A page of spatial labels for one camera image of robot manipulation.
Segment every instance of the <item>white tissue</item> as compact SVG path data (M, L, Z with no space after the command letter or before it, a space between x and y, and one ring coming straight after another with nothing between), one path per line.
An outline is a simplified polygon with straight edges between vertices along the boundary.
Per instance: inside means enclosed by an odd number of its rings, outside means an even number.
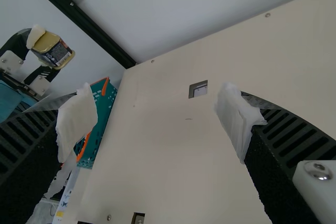
M56 179L54 179L48 189L48 192L46 192L44 194L44 196L47 199L50 199L53 195L55 195L56 193L58 193L59 191L62 190L65 181L67 180L67 178L69 177L69 174L71 173L71 171L76 168L76 154L75 152L72 150L70 155L68 156L67 160L64 162L61 170L58 171L57 175L56 175Z
M43 27L39 25L34 25L28 35L26 47L28 49L32 49L38 39L45 33L46 30Z
M234 84L225 82L218 93L215 111L243 164L253 125L266 125L259 108L249 105Z
M75 144L92 131L98 121L97 107L90 85L77 90L58 110L56 133L58 161L64 163Z

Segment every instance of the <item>cream board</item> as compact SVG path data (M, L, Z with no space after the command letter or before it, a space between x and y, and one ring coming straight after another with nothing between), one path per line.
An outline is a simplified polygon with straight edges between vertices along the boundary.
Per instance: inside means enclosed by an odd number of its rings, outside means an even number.
M231 81L336 138L336 0L269 13L125 71L78 220L130 224L142 212L145 224L270 223L216 95ZM188 99L204 80L208 94Z

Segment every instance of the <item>small square opening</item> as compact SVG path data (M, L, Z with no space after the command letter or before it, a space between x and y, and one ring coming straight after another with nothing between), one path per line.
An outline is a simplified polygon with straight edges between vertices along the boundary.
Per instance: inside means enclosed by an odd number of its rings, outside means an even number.
M208 93L208 80L201 81L189 86L189 99Z

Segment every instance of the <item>orange trim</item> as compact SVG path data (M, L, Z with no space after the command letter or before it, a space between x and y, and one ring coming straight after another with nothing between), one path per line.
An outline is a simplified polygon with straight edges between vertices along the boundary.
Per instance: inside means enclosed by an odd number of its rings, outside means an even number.
M83 148L80 150L80 153L77 155L77 163L80 161L80 159L83 157L86 145L88 144L89 138L90 138L91 132L86 135L85 140L84 140L84 145Z
M100 82L100 81L102 81L102 80L105 80L105 79L107 79L107 78L109 78L109 77L105 77L105 78L103 78L103 79L101 79L101 80L99 80L99 81L96 81L95 83L91 84L90 86L92 86L92 85L94 85L94 84L96 84L96 83L98 83L98 82Z
M102 96L104 96L104 95L106 94L106 88L107 88L107 84L109 84L109 82L110 82L110 78L107 77L107 78L106 78L106 81L105 81L105 83L104 83L104 86L103 86L103 88L102 88L102 90L101 90L101 95L102 95Z

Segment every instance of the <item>metal screw head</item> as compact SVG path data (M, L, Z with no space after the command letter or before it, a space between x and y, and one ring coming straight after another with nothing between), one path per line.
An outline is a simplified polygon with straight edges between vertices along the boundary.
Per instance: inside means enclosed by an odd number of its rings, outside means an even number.
M325 170L325 169L326 169L323 165L318 164L318 163L314 163L313 166L314 166L315 168L319 169L319 170Z
M331 180L331 171L323 164L317 161L308 161L304 164L305 171L312 177L319 180Z

